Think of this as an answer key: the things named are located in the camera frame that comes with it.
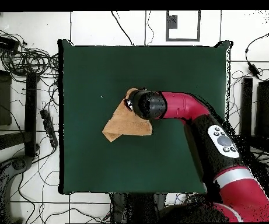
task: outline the power strip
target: power strip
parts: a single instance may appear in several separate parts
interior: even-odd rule
[[[58,146],[57,136],[55,135],[55,131],[53,128],[53,122],[51,120],[50,114],[47,110],[41,110],[40,111],[41,117],[44,120],[43,125],[44,129],[46,131],[46,134],[49,137],[50,145],[53,148],[56,148]]]

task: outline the white tiled floor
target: white tiled floor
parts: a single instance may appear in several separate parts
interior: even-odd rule
[[[244,74],[248,73],[245,63],[245,49],[247,45],[254,39],[269,32],[269,11],[254,10],[202,10],[201,11],[201,38],[200,42],[166,42],[166,11],[126,11],[114,12],[125,32],[129,35],[131,41],[135,45],[142,46],[144,42],[149,46],[214,46],[220,40],[232,40],[234,45],[231,51],[231,75],[240,70]],[[148,22],[146,26],[145,41],[145,16]],[[23,13],[2,13],[0,15],[0,29],[10,34],[21,35],[27,47],[35,47],[46,50],[50,55],[58,52],[58,39],[71,39],[76,45],[92,46],[130,46],[130,42],[119,28],[116,20],[111,13],[108,12],[23,12]],[[261,39],[253,43],[249,48],[248,59],[251,61],[259,61],[254,64],[258,68],[269,69],[269,37]],[[263,79],[269,77],[268,71],[265,71]],[[257,79],[254,79],[254,95],[253,101],[256,100]],[[52,79],[46,79],[47,84],[52,84]],[[235,84],[234,94],[235,103],[240,107],[240,83]],[[15,100],[25,103],[23,83],[12,81],[12,105],[11,111],[17,118],[22,129],[24,129],[24,107]],[[48,87],[40,81],[38,89],[48,90]],[[50,99],[45,91],[37,92],[37,107],[42,109],[42,105]],[[231,101],[233,101],[233,91],[231,90]],[[253,118],[256,104],[253,104]],[[55,130],[58,130],[58,114],[55,107],[50,108],[51,116],[55,124]],[[237,113],[233,114],[230,122],[233,126],[239,121]],[[8,133],[8,131],[17,130],[17,126],[13,123],[9,127],[0,127],[0,135]],[[37,142],[45,137],[43,123],[40,115],[37,117],[37,130],[43,131],[37,133]],[[12,156],[23,146],[19,145],[0,152],[0,161]],[[48,138],[41,143],[41,154],[49,154],[52,151]],[[40,174],[45,180],[48,174],[59,169],[59,150],[49,157],[46,161],[39,162]],[[28,223],[33,222],[39,216],[39,207],[41,202],[44,204],[44,221],[51,214],[56,214],[69,210],[69,196],[60,195],[57,186],[44,186],[43,200],[42,189],[43,181],[38,174],[38,164],[34,164],[32,168],[25,173],[22,184],[22,194],[32,201],[36,201],[35,212]],[[32,204],[24,202],[24,199],[16,192],[21,176],[17,176],[13,182],[12,195],[12,213],[14,217],[23,217],[24,222],[33,210]],[[53,172],[46,179],[46,183],[51,185],[58,184],[58,172]],[[174,203],[177,194],[168,196],[167,203]],[[93,215],[95,217],[104,217],[109,211],[109,196],[107,194],[90,194],[75,193],[70,196],[70,208],[77,208],[81,212]],[[90,218],[81,215],[75,210],[62,215],[51,216],[47,223],[85,223]],[[34,223],[41,223],[38,218]]]

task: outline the green tabletop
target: green tabletop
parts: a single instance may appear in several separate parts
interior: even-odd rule
[[[123,135],[112,143],[102,129],[129,88],[197,94],[223,117],[230,42],[108,47],[63,40],[59,47],[64,60],[59,191],[204,193],[180,121],[155,120],[151,136]]]

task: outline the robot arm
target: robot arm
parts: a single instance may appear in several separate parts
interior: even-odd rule
[[[200,180],[214,207],[231,221],[269,221],[269,200],[222,125],[195,97],[136,90],[126,106],[144,119],[178,118]]]

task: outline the floor tile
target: floor tile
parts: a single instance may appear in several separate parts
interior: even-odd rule
[[[220,10],[201,10],[200,41],[166,41],[166,10],[147,11],[146,43],[149,46],[214,46],[220,36]]]
[[[145,38],[145,11],[113,12],[136,46]],[[110,11],[72,12],[71,41],[75,46],[131,46]]]
[[[221,39],[233,41],[231,60],[245,61],[245,49],[256,38],[269,33],[269,10],[223,10]],[[255,41],[247,53],[249,61],[269,61],[269,37]]]
[[[43,224],[40,218],[40,215],[43,219],[43,222],[46,224],[63,224],[69,222],[68,212],[60,215],[52,215],[65,212],[69,210],[68,204],[44,204],[44,210],[42,213],[43,207],[40,203],[35,204],[35,211],[33,212],[33,205],[28,202],[11,202],[11,213],[12,218],[23,218],[23,223],[26,223],[28,217],[32,214],[27,224]]]
[[[71,204],[71,209],[76,208],[80,212],[102,220],[110,210],[110,205]],[[93,218],[82,215],[76,210],[70,212],[71,223],[97,223]]]

